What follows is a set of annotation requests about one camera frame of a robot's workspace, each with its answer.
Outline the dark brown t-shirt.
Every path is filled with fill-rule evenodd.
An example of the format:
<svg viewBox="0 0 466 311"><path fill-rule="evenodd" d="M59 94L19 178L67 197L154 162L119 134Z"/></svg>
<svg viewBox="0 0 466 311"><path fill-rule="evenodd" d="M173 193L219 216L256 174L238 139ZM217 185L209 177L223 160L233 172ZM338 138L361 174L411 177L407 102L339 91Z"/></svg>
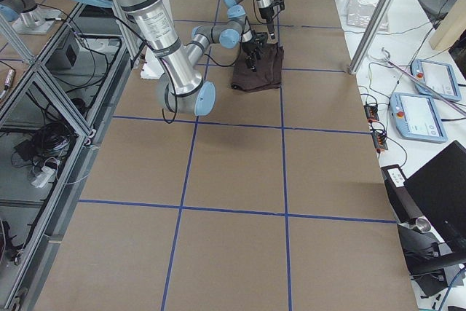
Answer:
<svg viewBox="0 0 466 311"><path fill-rule="evenodd" d="M261 59L256 61L256 70L246 66L245 56L235 63L230 86L243 92L277 89L282 83L284 49L278 43L267 44Z"/></svg>

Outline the clear plastic bag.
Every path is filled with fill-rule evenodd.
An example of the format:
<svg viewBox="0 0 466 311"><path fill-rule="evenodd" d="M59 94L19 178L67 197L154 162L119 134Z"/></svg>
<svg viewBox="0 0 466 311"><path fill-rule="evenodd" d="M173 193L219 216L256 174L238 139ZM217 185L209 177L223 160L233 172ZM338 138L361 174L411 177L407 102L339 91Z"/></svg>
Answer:
<svg viewBox="0 0 466 311"><path fill-rule="evenodd" d="M347 25L366 28L375 12L376 3L366 0L349 0L347 3Z"/></svg>

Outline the near teach pendant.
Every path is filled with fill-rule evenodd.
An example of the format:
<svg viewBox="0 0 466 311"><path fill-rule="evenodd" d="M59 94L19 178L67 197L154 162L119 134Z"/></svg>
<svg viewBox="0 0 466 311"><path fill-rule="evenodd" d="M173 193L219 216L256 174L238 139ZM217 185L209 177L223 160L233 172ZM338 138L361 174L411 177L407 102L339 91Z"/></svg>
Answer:
<svg viewBox="0 0 466 311"><path fill-rule="evenodd" d="M404 139L430 143L448 140L435 101L428 95L394 92L390 97L390 113Z"/></svg>

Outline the teach pendant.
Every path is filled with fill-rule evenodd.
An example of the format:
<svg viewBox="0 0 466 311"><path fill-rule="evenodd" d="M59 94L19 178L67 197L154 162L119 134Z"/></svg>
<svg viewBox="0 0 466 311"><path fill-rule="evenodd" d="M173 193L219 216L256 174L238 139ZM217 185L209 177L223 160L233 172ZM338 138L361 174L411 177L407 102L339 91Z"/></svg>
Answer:
<svg viewBox="0 0 466 311"><path fill-rule="evenodd" d="M416 77L418 82L440 93L447 100L461 101L462 96L452 65L415 59L411 64L411 74Z"/></svg>
<svg viewBox="0 0 466 311"><path fill-rule="evenodd" d="M428 95L394 92L390 97L390 113L404 139L430 143L448 140L435 101Z"/></svg>

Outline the far teach pendant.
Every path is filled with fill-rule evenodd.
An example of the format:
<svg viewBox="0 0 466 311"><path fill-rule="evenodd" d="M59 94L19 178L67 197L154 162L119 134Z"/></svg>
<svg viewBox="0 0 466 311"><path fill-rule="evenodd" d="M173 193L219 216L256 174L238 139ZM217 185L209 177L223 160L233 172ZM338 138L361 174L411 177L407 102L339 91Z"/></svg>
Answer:
<svg viewBox="0 0 466 311"><path fill-rule="evenodd" d="M415 59L411 64L411 74L416 77L418 82L440 93L447 100L461 101L462 96L452 65Z"/></svg>

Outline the black box white label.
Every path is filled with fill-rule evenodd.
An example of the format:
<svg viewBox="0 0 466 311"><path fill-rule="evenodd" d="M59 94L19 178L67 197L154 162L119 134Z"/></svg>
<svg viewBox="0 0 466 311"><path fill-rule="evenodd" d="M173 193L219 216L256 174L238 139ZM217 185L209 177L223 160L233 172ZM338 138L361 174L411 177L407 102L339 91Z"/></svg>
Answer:
<svg viewBox="0 0 466 311"><path fill-rule="evenodd" d="M407 221L409 215L406 210L408 192L404 186L405 176L398 165L381 168L387 195L396 216L401 222Z"/></svg>

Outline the black laptop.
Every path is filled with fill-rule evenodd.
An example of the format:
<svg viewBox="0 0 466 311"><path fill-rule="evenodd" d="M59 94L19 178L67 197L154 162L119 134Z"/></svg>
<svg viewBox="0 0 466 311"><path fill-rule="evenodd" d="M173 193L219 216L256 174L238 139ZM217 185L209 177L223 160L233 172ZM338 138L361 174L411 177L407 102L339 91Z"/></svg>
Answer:
<svg viewBox="0 0 466 311"><path fill-rule="evenodd" d="M420 211L453 251L465 250L465 147L451 142L405 181Z"/></svg>

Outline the metal cup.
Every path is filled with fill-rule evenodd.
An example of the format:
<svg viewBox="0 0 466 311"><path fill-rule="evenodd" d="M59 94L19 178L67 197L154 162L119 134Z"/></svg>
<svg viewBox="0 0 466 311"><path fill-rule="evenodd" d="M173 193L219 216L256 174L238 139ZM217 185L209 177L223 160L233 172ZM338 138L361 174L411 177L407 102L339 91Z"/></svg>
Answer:
<svg viewBox="0 0 466 311"><path fill-rule="evenodd" d="M418 217L414 219L414 229L424 234L432 229L432 225L425 217Z"/></svg>

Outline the aluminium frame post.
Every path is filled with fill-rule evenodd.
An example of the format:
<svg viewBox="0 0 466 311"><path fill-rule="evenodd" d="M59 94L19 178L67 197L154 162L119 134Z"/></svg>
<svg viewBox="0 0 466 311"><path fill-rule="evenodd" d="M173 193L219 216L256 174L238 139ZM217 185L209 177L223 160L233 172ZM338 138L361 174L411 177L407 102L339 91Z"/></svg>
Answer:
<svg viewBox="0 0 466 311"><path fill-rule="evenodd" d="M363 33L363 37L360 40L360 43L348 67L349 74L356 75L356 73L358 72L365 56L368 54L368 51L378 33L382 20L384 16L387 14L387 11L391 7L393 1L394 0L378 1L374 13L366 27L366 30Z"/></svg>

